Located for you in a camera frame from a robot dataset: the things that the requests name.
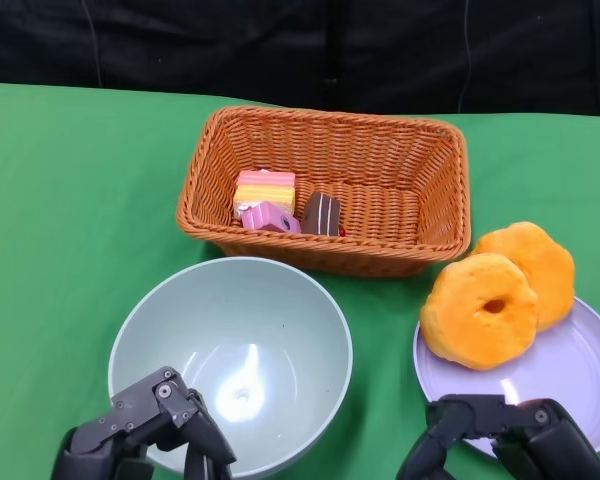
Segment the plate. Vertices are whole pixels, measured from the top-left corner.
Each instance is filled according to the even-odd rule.
[[[413,359],[428,401],[449,393],[500,394],[516,405],[553,398],[600,451],[600,315],[577,297],[563,322],[540,333],[522,356],[496,369],[479,372],[438,358],[424,342],[420,324]],[[467,442],[494,457],[489,439]]]

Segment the light green bowl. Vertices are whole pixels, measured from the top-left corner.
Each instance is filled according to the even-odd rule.
[[[169,365],[205,398],[238,461],[234,478],[271,475],[306,453],[342,404],[349,327],[301,271],[234,257],[187,268],[154,288],[118,333],[109,396]],[[182,472],[185,449],[149,457]]]

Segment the green table surface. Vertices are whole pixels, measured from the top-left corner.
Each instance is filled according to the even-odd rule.
[[[66,430],[109,406],[109,351],[133,306],[221,255],[181,233],[174,211],[205,119],[241,103],[0,85],[0,479],[49,477]],[[473,238],[540,224],[573,253],[577,294],[600,313],[600,118],[441,118],[468,140]],[[411,345],[439,268],[406,280],[311,273],[347,317],[353,377],[327,433],[275,479],[395,477],[424,427]],[[467,446],[447,464],[459,480],[508,478]]]

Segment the wicker basket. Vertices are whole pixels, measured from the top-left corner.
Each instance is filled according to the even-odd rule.
[[[241,170],[296,174],[296,217],[314,191],[342,201],[345,237],[246,230],[232,215]],[[231,107],[207,121],[177,211],[227,255],[349,275],[413,275],[469,246],[467,147],[429,119]]]

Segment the donut hole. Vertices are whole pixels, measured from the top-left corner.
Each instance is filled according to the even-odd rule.
[[[484,308],[489,313],[500,313],[504,310],[504,300],[501,298],[494,298],[493,300],[489,300],[484,304],[482,308]]]

